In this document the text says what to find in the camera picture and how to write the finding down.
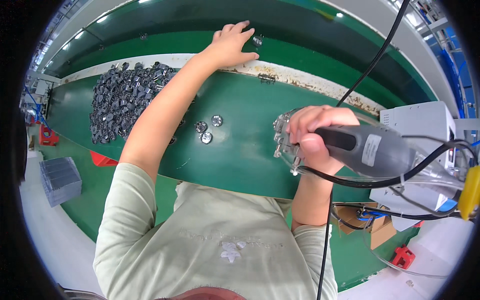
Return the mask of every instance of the gray tool handle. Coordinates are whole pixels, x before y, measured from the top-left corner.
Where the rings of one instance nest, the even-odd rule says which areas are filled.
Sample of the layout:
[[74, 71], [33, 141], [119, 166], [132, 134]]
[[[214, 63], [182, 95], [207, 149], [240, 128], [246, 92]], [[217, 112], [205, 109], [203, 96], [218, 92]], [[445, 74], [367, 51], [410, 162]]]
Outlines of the gray tool handle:
[[416, 151], [395, 131], [371, 125], [320, 127], [330, 156], [370, 177], [397, 177], [412, 169]]

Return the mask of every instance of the black cable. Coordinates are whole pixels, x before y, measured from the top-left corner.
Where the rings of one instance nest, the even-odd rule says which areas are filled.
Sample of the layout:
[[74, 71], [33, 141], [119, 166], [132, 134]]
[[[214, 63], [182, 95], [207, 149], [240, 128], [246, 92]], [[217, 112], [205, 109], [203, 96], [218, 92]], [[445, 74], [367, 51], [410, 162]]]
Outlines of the black cable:
[[468, 162], [468, 158], [465, 155], [465, 152], [463, 151], [463, 149], [467, 149], [472, 154], [473, 160], [475, 161], [476, 166], [479, 164], [479, 157], [477, 153], [475, 152], [475, 150], [473, 150], [473, 147], [470, 145], [470, 143], [465, 140], [444, 141], [442, 139], [437, 139], [435, 137], [428, 136], [428, 135], [402, 135], [402, 137], [407, 139], [428, 139], [428, 140], [432, 140], [432, 141], [436, 141], [436, 142], [440, 142], [445, 145], [448, 145], [450, 146], [450, 148], [456, 148], [458, 147], [458, 145], [460, 145], [462, 146], [460, 150], [462, 150], [462, 154], [463, 154], [463, 157], [465, 158], [465, 161]]
[[318, 280], [318, 291], [317, 291], [317, 300], [320, 300], [322, 297], [322, 285], [324, 284], [324, 274], [325, 274], [325, 260], [327, 259], [327, 250], [328, 250], [328, 234], [330, 231], [330, 212], [332, 212], [332, 203], [333, 203], [333, 188], [330, 192], [330, 200], [328, 202], [328, 215], [327, 215], [327, 224], [325, 229], [325, 244], [324, 244], [324, 253], [322, 255], [322, 267], [320, 268], [320, 278]]
[[[340, 218], [340, 216], [335, 212], [335, 210], [332, 210], [332, 216], [340, 223], [342, 223], [343, 225], [347, 226], [348, 228], [350, 229], [353, 229], [353, 230], [363, 230], [364, 227], [357, 227], [357, 226], [354, 226], [352, 224], [349, 224], [347, 223], [346, 221], [342, 220], [342, 218]], [[367, 227], [365, 227], [365, 229], [367, 228], [370, 228], [372, 227], [373, 225], [373, 220], [370, 221], [370, 223], [367, 225]]]
[[404, 219], [418, 220], [418, 221], [431, 221], [431, 220], [444, 219], [444, 218], [448, 218], [448, 217], [461, 218], [460, 213], [458, 213], [458, 212], [452, 212], [448, 216], [407, 215], [407, 214], [402, 214], [402, 213], [396, 213], [396, 212], [386, 210], [386, 209], [374, 208], [374, 207], [369, 207], [369, 206], [365, 206], [365, 205], [361, 205], [361, 204], [355, 204], [355, 203], [334, 203], [333, 207], [335, 207], [335, 206], [355, 207], [355, 208], [359, 208], [361, 210], [373, 211], [373, 212], [386, 214], [386, 215], [389, 215], [389, 216], [397, 216], [397, 217], [404, 218]]
[[390, 29], [390, 33], [388, 34], [384, 44], [380, 48], [380, 51], [378, 51], [377, 55], [373, 58], [372, 62], [370, 63], [370, 66], [368, 69], [360, 76], [360, 78], [355, 82], [355, 84], [343, 95], [343, 97], [340, 99], [340, 101], [337, 103], [336, 107], [339, 107], [343, 101], [357, 88], [357, 86], [362, 82], [365, 77], [368, 76], [368, 74], [373, 70], [375, 65], [378, 63], [382, 55], [385, 53], [385, 50], [387, 47], [390, 45], [390, 42], [392, 41], [393, 36], [395, 35], [395, 32], [400, 25], [400, 22], [402, 21], [403, 15], [405, 14], [405, 11], [407, 10], [409, 0], [404, 0], [402, 3], [402, 6], [400, 7], [400, 10], [398, 11], [398, 14], [396, 15], [395, 21], [393, 23], [392, 29]]
[[[437, 159], [438, 156], [440, 156], [443, 152], [446, 150], [450, 149], [450, 146], [448, 145], [441, 145], [437, 149], [435, 149], [429, 156], [427, 156], [423, 161], [421, 161], [418, 165], [416, 165], [412, 170], [408, 171], [407, 173], [404, 174], [403, 181], [407, 181], [413, 176], [417, 175], [420, 173], [423, 169], [425, 169], [430, 163], [432, 163], [434, 160]], [[361, 181], [353, 181], [353, 180], [346, 180], [342, 178], [338, 178], [335, 176], [331, 176], [328, 174], [325, 174], [323, 172], [317, 171], [311, 167], [307, 166], [299, 166], [297, 169], [300, 171], [306, 171], [310, 172], [312, 174], [317, 175], [318, 177], [321, 177], [325, 180], [328, 180], [330, 182], [340, 184], [343, 186], [349, 186], [353, 188], [359, 188], [359, 189], [378, 189], [378, 188], [386, 188], [391, 185], [397, 185], [401, 184], [402, 179], [400, 176], [391, 178], [391, 179], [386, 179], [386, 180], [381, 180], [381, 181], [373, 181], [373, 182], [361, 182]]]

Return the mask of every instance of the fingers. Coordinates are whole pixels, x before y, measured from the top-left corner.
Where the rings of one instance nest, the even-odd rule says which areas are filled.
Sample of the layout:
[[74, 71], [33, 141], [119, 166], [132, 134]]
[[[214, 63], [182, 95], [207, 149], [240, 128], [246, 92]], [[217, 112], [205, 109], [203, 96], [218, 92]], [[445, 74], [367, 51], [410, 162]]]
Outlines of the fingers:
[[260, 57], [260, 55], [255, 52], [242, 53], [241, 55], [244, 58], [244, 62], [247, 62], [249, 60], [257, 60]]
[[290, 142], [296, 144], [303, 135], [314, 132], [319, 127], [359, 124], [357, 117], [349, 108], [333, 108], [329, 105], [309, 106], [290, 118], [287, 133], [290, 133]]
[[254, 33], [255, 33], [255, 28], [250, 28], [249, 30], [242, 32], [240, 35], [243, 37], [245, 42], [247, 42], [250, 39], [250, 37], [253, 36]]
[[227, 25], [223, 26], [222, 33], [224, 34], [224, 33], [229, 32], [230, 30], [232, 30], [232, 28], [234, 26], [235, 26], [234, 24], [227, 24]]
[[305, 156], [305, 163], [309, 167], [319, 169], [321, 166], [328, 164], [330, 160], [330, 154], [323, 139], [315, 133], [304, 135], [300, 140], [300, 148]]
[[326, 109], [320, 112], [316, 120], [317, 128], [330, 125], [360, 125], [357, 117], [349, 108]]
[[242, 29], [247, 27], [250, 24], [250, 21], [246, 20], [243, 22], [236, 23], [235, 26], [231, 29], [232, 33], [241, 33]]
[[221, 35], [222, 35], [222, 31], [221, 31], [221, 30], [215, 31], [215, 33], [213, 34], [212, 42], [217, 41], [217, 40], [220, 38]]
[[308, 133], [307, 127], [316, 120], [321, 111], [332, 108], [329, 105], [308, 106], [297, 111], [288, 121], [287, 133], [290, 133], [290, 142], [296, 144], [302, 135]]

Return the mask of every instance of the hand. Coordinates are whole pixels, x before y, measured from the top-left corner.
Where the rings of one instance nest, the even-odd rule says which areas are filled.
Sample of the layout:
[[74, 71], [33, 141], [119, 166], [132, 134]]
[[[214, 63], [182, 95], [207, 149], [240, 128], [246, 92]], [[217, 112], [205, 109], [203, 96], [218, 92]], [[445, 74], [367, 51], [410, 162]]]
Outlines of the hand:
[[212, 43], [203, 50], [200, 55], [211, 61], [213, 66], [218, 69], [221, 67], [232, 67], [249, 60], [257, 60], [259, 55], [255, 52], [243, 53], [241, 51], [243, 45], [255, 32], [252, 28], [242, 32], [250, 21], [240, 23], [227, 24], [222, 30], [215, 31]]
[[321, 136], [312, 133], [319, 127], [330, 125], [360, 125], [360, 123], [349, 108], [333, 108], [329, 105], [308, 106], [290, 118], [287, 133], [290, 133], [292, 144], [300, 144], [305, 155], [305, 165], [335, 175], [343, 164], [330, 157]]

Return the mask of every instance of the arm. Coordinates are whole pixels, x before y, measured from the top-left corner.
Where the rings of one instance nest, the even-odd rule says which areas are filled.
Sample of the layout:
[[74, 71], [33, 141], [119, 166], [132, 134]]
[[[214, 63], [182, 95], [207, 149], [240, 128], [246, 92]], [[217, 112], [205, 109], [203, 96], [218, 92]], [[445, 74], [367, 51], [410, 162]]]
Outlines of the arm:
[[195, 55], [155, 97], [135, 123], [115, 169], [98, 230], [94, 270], [109, 297], [116, 270], [125, 254], [155, 232], [155, 181], [160, 160], [198, 89], [215, 70], [257, 59], [242, 53], [254, 29], [241, 33], [248, 21], [228, 24], [212, 44]]
[[[359, 125], [348, 108], [328, 105], [310, 106], [296, 112], [288, 122], [290, 142], [299, 143], [305, 154], [305, 165], [323, 173], [335, 175], [343, 164], [328, 154], [323, 139], [312, 133], [330, 125]], [[326, 224], [330, 192], [333, 183], [316, 176], [302, 175], [292, 203], [292, 231], [301, 225]]]
[[218, 68], [258, 59], [257, 53], [241, 51], [255, 32], [253, 28], [241, 32], [248, 24], [227, 24], [215, 32], [212, 43], [172, 78], [135, 123], [121, 153], [121, 163], [140, 167], [155, 183], [163, 153], [204, 81]]

